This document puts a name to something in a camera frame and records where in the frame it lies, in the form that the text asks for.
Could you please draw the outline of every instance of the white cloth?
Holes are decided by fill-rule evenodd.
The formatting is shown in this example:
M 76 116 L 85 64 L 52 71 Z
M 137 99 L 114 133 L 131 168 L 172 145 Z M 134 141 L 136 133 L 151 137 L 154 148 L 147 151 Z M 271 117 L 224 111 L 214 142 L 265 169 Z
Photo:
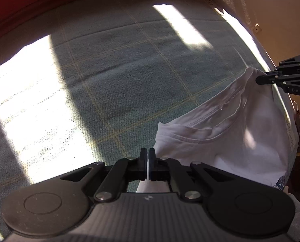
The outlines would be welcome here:
M 270 85 L 248 67 L 222 92 L 167 124 L 158 124 L 154 149 L 188 166 L 202 161 L 232 174 L 277 186 L 288 170 L 291 147 L 286 122 Z M 140 182 L 137 192 L 168 192 L 164 182 Z

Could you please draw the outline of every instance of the screw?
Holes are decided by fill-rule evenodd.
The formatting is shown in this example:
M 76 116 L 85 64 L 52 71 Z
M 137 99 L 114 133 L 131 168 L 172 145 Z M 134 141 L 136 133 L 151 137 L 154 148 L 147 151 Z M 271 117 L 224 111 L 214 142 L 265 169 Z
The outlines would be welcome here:
M 112 198 L 112 194 L 110 192 L 102 191 L 100 193 L 97 193 L 95 197 L 99 200 L 109 200 L 110 198 Z
M 200 198 L 200 193 L 198 191 L 194 191 L 194 190 L 187 191 L 185 193 L 185 197 L 188 198 L 188 199 Z

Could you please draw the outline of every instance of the beige wall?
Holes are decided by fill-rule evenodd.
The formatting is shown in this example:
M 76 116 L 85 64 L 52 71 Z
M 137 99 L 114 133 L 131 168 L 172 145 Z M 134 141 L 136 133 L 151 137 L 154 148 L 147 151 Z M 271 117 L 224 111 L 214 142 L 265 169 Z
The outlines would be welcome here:
M 300 54 L 300 0 L 224 0 L 249 26 L 273 62 Z M 300 97 L 292 96 L 300 108 Z

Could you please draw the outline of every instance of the white logo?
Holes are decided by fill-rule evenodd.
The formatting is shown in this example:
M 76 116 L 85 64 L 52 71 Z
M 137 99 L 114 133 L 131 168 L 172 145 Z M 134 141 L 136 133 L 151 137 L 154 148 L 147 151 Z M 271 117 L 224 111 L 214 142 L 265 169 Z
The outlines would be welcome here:
M 152 195 L 147 195 L 147 196 L 145 196 L 145 200 L 148 200 L 148 201 L 150 201 L 152 198 L 153 198 Z

